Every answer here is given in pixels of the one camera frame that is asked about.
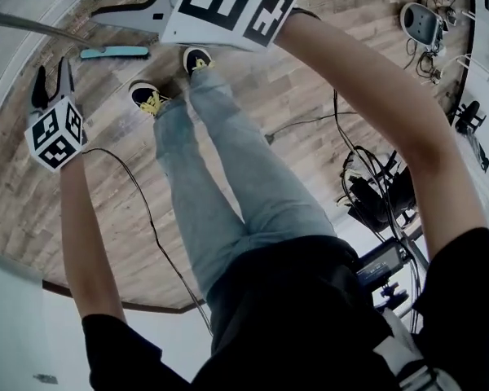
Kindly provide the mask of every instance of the black sneaker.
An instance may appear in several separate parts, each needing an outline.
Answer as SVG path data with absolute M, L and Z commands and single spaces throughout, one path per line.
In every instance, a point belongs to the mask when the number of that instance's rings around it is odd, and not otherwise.
M 194 71 L 198 71 L 203 68 L 212 68 L 214 62 L 210 58 L 210 54 L 201 48 L 190 47 L 187 48 L 183 54 L 183 66 L 191 77 Z
M 156 116 L 161 105 L 170 97 L 163 95 L 155 86 L 147 82 L 135 82 L 129 88 L 132 101 L 142 112 Z

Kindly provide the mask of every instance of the leg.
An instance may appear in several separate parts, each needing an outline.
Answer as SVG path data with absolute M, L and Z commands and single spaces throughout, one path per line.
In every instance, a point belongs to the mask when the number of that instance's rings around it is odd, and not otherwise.
M 335 236 L 326 213 L 270 149 L 214 71 L 193 71 L 190 97 L 239 202 L 250 248 L 307 235 Z
M 227 268 L 234 248 L 248 243 L 246 228 L 200 156 L 184 99 L 167 101 L 161 108 L 160 101 L 145 103 L 142 109 L 156 104 L 156 158 L 169 179 L 179 232 L 206 297 Z

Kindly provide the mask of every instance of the fiducial marker cube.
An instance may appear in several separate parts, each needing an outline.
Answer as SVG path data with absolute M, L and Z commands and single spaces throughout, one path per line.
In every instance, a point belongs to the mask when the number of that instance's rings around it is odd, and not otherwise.
M 56 172 L 82 150 L 82 131 L 82 115 L 64 97 L 25 131 L 25 138 L 31 156 Z
M 297 0 L 178 0 L 161 43 L 263 51 Z

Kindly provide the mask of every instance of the person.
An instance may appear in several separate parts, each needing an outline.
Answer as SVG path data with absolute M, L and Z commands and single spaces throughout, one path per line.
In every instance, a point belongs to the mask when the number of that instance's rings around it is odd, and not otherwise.
M 212 356 L 189 384 L 126 325 L 78 156 L 61 170 L 62 237 L 92 387 L 391 390 L 418 364 L 462 389 L 489 389 L 489 230 L 442 109 L 384 56 L 305 12 L 290 15 L 275 42 L 337 89 L 406 161 L 431 260 L 414 304 L 424 327 L 403 341 L 395 317 L 373 309 L 355 275 L 355 251 L 234 102 L 208 52 L 189 49 L 190 100 L 242 220 L 206 170 L 184 99 L 147 84 L 131 96 L 156 117 L 156 158 L 212 312 Z M 414 362 L 400 366 L 409 355 Z

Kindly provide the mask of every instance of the black cable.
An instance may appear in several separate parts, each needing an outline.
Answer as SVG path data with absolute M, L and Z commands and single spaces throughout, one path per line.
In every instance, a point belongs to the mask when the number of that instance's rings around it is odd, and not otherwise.
M 434 68 L 434 62 L 433 62 L 433 55 L 435 53 L 433 51 L 428 52 L 424 51 L 422 52 L 421 56 L 419 57 L 418 61 L 416 62 L 416 75 L 422 78 L 428 78 L 431 79 L 433 77 L 433 72 L 435 70 Z M 424 65 L 422 64 L 424 62 L 424 59 L 427 59 L 430 62 L 430 68 L 425 69 Z
M 414 48 L 412 51 L 409 50 L 409 42 L 413 42 L 415 44 Z M 413 64 L 413 61 L 415 60 L 416 57 L 416 49 L 418 48 L 418 42 L 415 41 L 415 39 L 409 38 L 406 42 L 406 52 L 409 56 L 411 56 L 411 60 L 407 63 L 407 65 L 403 69 L 408 69 L 408 67 Z
M 387 175 L 384 172 L 385 168 L 382 165 L 382 163 L 378 160 L 378 158 L 372 154 L 372 152 L 368 151 L 367 149 L 365 149 L 363 147 L 354 146 L 353 143 L 351 142 L 350 138 L 347 136 L 346 132 L 344 132 L 344 130 L 342 129 L 342 127 L 339 123 L 339 120 L 338 120 L 338 115 L 337 115 L 338 93 L 336 90 L 333 90 L 333 110 L 335 112 L 335 115 L 334 115 L 335 116 L 335 122 L 337 124 L 337 130 L 338 130 L 339 134 L 342 136 L 342 139 L 344 140 L 344 143 L 346 144 L 346 146 L 364 163 L 364 166 L 366 167 L 368 172 L 371 174 L 373 181 L 378 185 L 379 191 L 382 195 L 382 199 L 385 203 L 385 209 L 386 209 L 386 213 L 388 215 L 388 223 L 390 224 L 391 231 L 392 231 L 395 239 L 399 242 L 399 244 L 402 246 L 402 248 L 404 249 L 404 251 L 406 252 L 406 254 L 410 258 L 410 266 L 412 268 L 411 269 L 411 271 L 412 271 L 412 302 L 414 302 L 414 300 L 417 299 L 421 293 L 420 273 L 418 271 L 418 265 L 416 263 L 415 256 L 413 255 L 412 251 L 408 248 L 408 246 L 400 239 L 400 235 L 397 232 L 397 229 L 396 229 L 397 222 L 396 222 L 396 218 L 394 217 L 393 208 L 391 207 L 390 194 L 388 192 L 388 187 L 386 185 Z M 368 164 L 368 162 L 360 155 L 360 153 L 359 153 L 360 150 L 363 151 L 367 155 L 370 164 Z M 382 188 L 382 185 L 378 181 L 378 178 L 376 176 L 377 170 L 375 169 L 375 165 L 373 164 L 373 161 L 377 162 L 377 164 L 379 165 L 379 168 L 382 171 L 381 172 L 382 181 L 384 183 L 385 189 Z M 344 178 L 342 179 L 342 181 L 343 181 L 342 189 L 345 190 L 346 195 L 348 195 L 349 193 L 346 192 L 347 189 L 346 189 L 346 184 L 344 183 Z M 371 231 L 373 231 L 375 233 L 375 230 L 373 230 L 372 227 L 370 227 L 368 225 L 366 225 L 366 226 L 367 226 L 367 228 L 369 228 Z M 418 323 L 418 314 L 415 310 L 413 310 L 412 324 L 411 324 L 411 331 L 412 332 L 416 331 L 417 323 Z
M 105 152 L 107 154 L 109 154 L 110 156 L 112 156 L 114 159 L 116 159 L 120 164 L 121 166 L 123 167 L 123 169 L 127 172 L 127 174 L 129 175 L 129 178 L 130 180 L 134 183 L 134 185 L 136 186 L 136 188 L 138 189 L 139 191 L 139 194 L 141 195 L 142 199 L 143 199 L 143 202 L 145 204 L 145 209 L 147 210 L 147 214 L 148 214 L 148 219 L 149 219 L 149 222 L 150 222 L 150 226 L 152 228 L 152 231 L 154 232 L 154 239 L 156 240 L 156 244 L 157 244 L 157 247 L 161 250 L 161 252 L 163 253 L 163 255 L 165 256 L 166 260 L 169 262 L 170 266 L 172 266 L 172 268 L 174 269 L 176 275 L 179 277 L 179 279 L 181 280 L 181 282 L 183 283 L 183 285 L 185 286 L 185 288 L 187 289 L 188 291 L 188 295 L 190 296 L 190 298 L 192 299 L 192 301 L 194 302 L 194 304 L 196 305 L 197 309 L 199 310 L 200 312 L 200 315 L 201 317 L 203 318 L 203 321 L 205 322 L 205 325 L 206 327 L 208 328 L 209 330 L 209 333 L 210 335 L 213 336 L 213 333 L 212 333 L 212 327 L 210 325 L 210 321 L 209 321 L 209 318 L 208 316 L 206 315 L 205 311 L 203 310 L 203 308 L 201 307 L 200 305 L 200 302 L 197 300 L 196 298 L 196 295 L 194 294 L 194 292 L 191 290 L 191 288 L 188 286 L 188 283 L 187 281 L 185 280 L 185 278 L 183 277 L 183 275 L 181 274 L 181 272 L 179 272 L 178 268 L 176 267 L 176 265 L 172 262 L 172 260 L 170 259 L 169 257 L 169 254 L 163 249 L 163 247 L 161 246 L 161 243 L 160 243 L 160 240 L 159 238 L 157 237 L 157 231 L 156 231 L 156 227 L 154 226 L 154 220 L 152 219 L 152 214 L 151 214 L 151 211 L 150 211 L 150 208 L 148 207 L 148 202 L 147 202 L 147 199 L 145 198 L 145 195 L 143 193 L 143 191 L 141 190 L 141 187 L 139 186 L 138 184 L 138 181 L 136 181 L 136 178 L 135 176 L 132 174 L 132 172 L 130 171 L 129 167 L 127 166 L 127 164 L 125 162 L 123 162 L 123 160 L 121 158 L 119 158 L 118 156 L 116 156 L 115 154 L 113 154 L 112 152 L 108 151 L 107 149 L 103 149 L 102 147 L 93 147 L 87 151 L 84 151 L 83 154 L 86 155 L 88 153 L 91 153 L 93 151 L 101 151 L 101 152 Z
M 428 4 L 427 4 L 428 1 L 429 0 L 425 0 L 425 2 L 423 2 L 423 0 L 420 0 L 420 4 L 426 6 L 429 9 Z M 441 7 L 441 5 L 438 3 L 438 0 L 433 0 L 433 3 L 434 3 L 434 9 L 435 9 L 435 11 L 438 12 L 438 9 Z
M 338 114 L 341 115 L 341 114 L 357 114 L 357 113 L 356 112 L 340 112 Z M 294 123 L 288 123 L 287 125 L 275 130 L 274 132 L 272 132 L 270 134 L 266 134 L 265 138 L 267 139 L 267 141 L 271 145 L 273 143 L 273 141 L 275 140 L 275 136 L 279 132 L 281 132 L 282 130 L 287 129 L 288 127 L 295 126 L 295 125 L 303 125 L 305 123 L 313 123 L 314 121 L 322 121 L 323 119 L 328 119 L 330 117 L 335 117 L 335 114 L 327 114 L 325 116 L 319 116 L 319 117 L 315 117 L 313 119 L 308 119 L 307 121 L 295 121 Z
M 355 210 L 355 212 L 357 213 L 357 216 L 360 217 L 360 220 L 362 221 L 362 223 L 375 235 L 375 237 L 381 241 L 381 243 L 383 244 L 385 242 L 385 239 L 384 237 L 382 237 L 382 235 L 380 233 L 378 233 L 377 231 L 375 231 L 373 229 L 373 227 L 371 225 L 368 224 L 368 222 L 366 222 L 366 219 L 364 218 L 363 216 L 363 213 L 361 213 L 361 211 L 359 210 L 359 208 L 357 207 L 357 204 L 355 204 L 355 202 L 353 201 L 352 197 L 351 197 L 351 194 L 350 194 L 350 191 L 348 190 L 348 188 L 346 187 L 346 180 L 344 179 L 344 173 L 342 173 L 341 175 L 341 184 L 342 184 L 342 190 L 344 191 L 344 194 L 346 194 L 346 197 L 348 198 L 348 200 L 350 201 L 351 203 L 351 206 L 353 207 L 353 209 Z

